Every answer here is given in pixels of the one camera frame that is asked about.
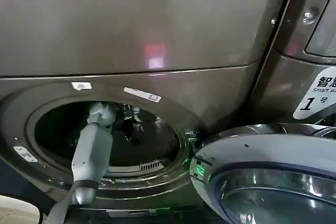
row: screw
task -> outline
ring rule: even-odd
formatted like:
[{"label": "screw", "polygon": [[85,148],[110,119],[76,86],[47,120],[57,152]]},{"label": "screw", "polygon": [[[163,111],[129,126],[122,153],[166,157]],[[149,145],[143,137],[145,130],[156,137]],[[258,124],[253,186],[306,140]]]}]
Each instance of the screw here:
[{"label": "screw", "polygon": [[304,14],[303,14],[303,23],[304,24],[312,24],[312,23],[314,23],[315,22],[315,17],[316,17],[316,15],[315,15],[315,13],[313,12],[313,11],[308,11],[308,12],[305,12]]}]

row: front-loading washing machine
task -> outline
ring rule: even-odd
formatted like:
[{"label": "front-loading washing machine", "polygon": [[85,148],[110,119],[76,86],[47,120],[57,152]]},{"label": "front-loading washing machine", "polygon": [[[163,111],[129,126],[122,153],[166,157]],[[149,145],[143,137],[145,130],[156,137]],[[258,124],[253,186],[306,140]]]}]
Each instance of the front-loading washing machine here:
[{"label": "front-loading washing machine", "polygon": [[0,0],[2,158],[59,201],[93,102],[115,108],[93,209],[195,206],[199,139],[248,97],[284,0]]},{"label": "front-loading washing machine", "polygon": [[334,0],[0,1],[0,154],[53,199],[89,108],[108,102],[111,159],[85,210],[333,216]]}]

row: sticker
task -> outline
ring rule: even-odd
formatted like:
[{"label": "sticker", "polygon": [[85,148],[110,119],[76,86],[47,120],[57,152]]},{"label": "sticker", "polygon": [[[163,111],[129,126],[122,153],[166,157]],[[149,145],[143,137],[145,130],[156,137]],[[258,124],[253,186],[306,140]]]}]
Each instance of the sticker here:
[{"label": "sticker", "polygon": [[141,90],[137,89],[130,89],[130,88],[124,88],[124,92],[128,94],[134,94],[137,97],[145,98],[146,100],[152,101],[152,102],[159,102],[161,100],[161,97],[156,94],[151,94],[147,92],[143,92]]},{"label": "sticker", "polygon": [[80,91],[82,89],[92,89],[92,85],[90,82],[72,82],[73,88]]},{"label": "sticker", "polygon": [[22,158],[24,158],[26,161],[30,162],[30,163],[36,163],[38,162],[37,158],[35,158],[30,152],[29,150],[27,150],[26,148],[22,147],[22,146],[14,146],[13,147],[14,150],[17,152],[17,154],[19,154]]},{"label": "sticker", "polygon": [[322,70],[310,86],[293,114],[305,119],[336,103],[336,67]]}]

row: stainless steel surface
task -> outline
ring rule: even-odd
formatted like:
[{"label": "stainless steel surface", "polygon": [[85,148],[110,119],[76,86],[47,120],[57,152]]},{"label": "stainless steel surface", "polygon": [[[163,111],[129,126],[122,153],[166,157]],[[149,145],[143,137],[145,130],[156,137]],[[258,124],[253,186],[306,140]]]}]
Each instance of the stainless steel surface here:
[{"label": "stainless steel surface", "polygon": [[336,56],[336,0],[329,0],[328,5],[313,33],[307,52],[319,56]]},{"label": "stainless steel surface", "polygon": [[[173,126],[180,137],[184,132],[212,130],[216,123],[223,127],[234,117],[245,100],[258,63],[248,67],[218,68],[199,71],[171,71],[143,74],[112,74],[105,76],[56,78],[2,78],[0,98],[2,143],[12,148],[20,145],[31,149],[35,124],[51,109],[76,101],[114,101],[141,107],[160,116]],[[73,81],[90,82],[92,89],[75,90]],[[135,88],[162,97],[159,103],[128,94],[124,87]],[[20,156],[0,149],[1,156],[21,174],[60,200],[69,187],[71,176],[43,157],[36,166],[27,165]],[[100,186],[95,207],[114,209],[135,208],[137,204],[154,207],[198,204],[193,189],[188,197],[177,199],[190,186],[186,156],[180,163],[160,170],[146,179],[121,183],[104,181]]]},{"label": "stainless steel surface", "polygon": [[[318,73],[330,65],[313,64],[283,56],[273,50],[255,87],[250,110],[250,122],[295,122],[293,113]],[[316,123],[334,114],[334,105],[300,120]]]},{"label": "stainless steel surface", "polygon": [[247,65],[282,0],[0,2],[1,76],[55,76]]},{"label": "stainless steel surface", "polygon": [[238,169],[221,181],[220,201],[235,223],[319,223],[321,219],[333,223],[336,218],[333,180],[282,170]]},{"label": "stainless steel surface", "polygon": [[[248,213],[255,214],[256,223],[273,223],[271,220],[275,218],[283,221],[276,213],[283,211],[286,216],[288,209],[285,205],[291,200],[298,203],[292,206],[292,209],[297,208],[295,212],[312,210],[307,213],[311,218],[314,211],[325,213],[322,210],[327,208],[327,203],[332,202],[336,207],[333,192],[336,141],[335,134],[328,136],[332,139],[316,136],[335,130],[322,125],[257,124],[223,131],[192,159],[193,185],[202,199],[230,223],[233,218],[240,220],[240,216],[244,221]],[[286,196],[281,192],[293,195]],[[265,197],[265,203],[256,206],[253,199],[260,200],[261,195]],[[320,207],[311,209],[304,196],[313,199]],[[336,208],[333,209],[328,213],[336,215]],[[299,218],[289,213],[286,217],[290,223],[297,223],[295,220]]]},{"label": "stainless steel surface", "polygon": [[336,63],[333,57],[320,57],[305,52],[318,22],[303,22],[305,13],[321,18],[329,0],[291,0],[275,42],[275,48],[286,56],[316,63]]}]

